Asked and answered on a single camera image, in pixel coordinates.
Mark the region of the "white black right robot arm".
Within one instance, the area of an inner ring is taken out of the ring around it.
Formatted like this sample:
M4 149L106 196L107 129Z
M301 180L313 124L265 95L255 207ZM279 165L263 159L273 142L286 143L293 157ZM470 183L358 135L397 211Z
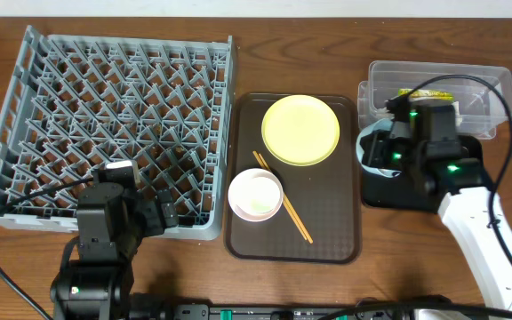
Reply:
M512 312L512 230L479 140L446 100L406 101L363 128L356 156L372 207L431 212L452 233L486 306Z

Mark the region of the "white napkin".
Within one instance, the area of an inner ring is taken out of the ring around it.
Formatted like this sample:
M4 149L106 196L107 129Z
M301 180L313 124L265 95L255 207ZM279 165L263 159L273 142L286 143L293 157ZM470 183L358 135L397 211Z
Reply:
M460 104L458 101L454 101L453 102L453 106L454 106L454 109L455 109L455 115L456 115L456 128L459 128L462 124L462 118L461 118L461 115L460 115ZM379 109L377 112L379 113L389 113L388 111L388 108L387 107L384 107L384 108L381 108Z

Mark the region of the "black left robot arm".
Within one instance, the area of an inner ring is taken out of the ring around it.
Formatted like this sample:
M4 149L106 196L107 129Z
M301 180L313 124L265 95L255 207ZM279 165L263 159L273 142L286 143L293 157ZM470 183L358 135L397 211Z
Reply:
M99 182L84 189L76 210L78 237L63 251L51 287L55 319L158 318L159 307L133 307L132 260L142 240L179 224L169 189L150 199L131 186Z

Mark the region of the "green snack wrapper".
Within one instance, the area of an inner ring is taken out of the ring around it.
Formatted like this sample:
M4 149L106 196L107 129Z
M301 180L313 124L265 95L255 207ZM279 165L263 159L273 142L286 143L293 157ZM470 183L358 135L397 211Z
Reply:
M419 89L409 95L409 100L448 100L453 101L453 95L449 92Z

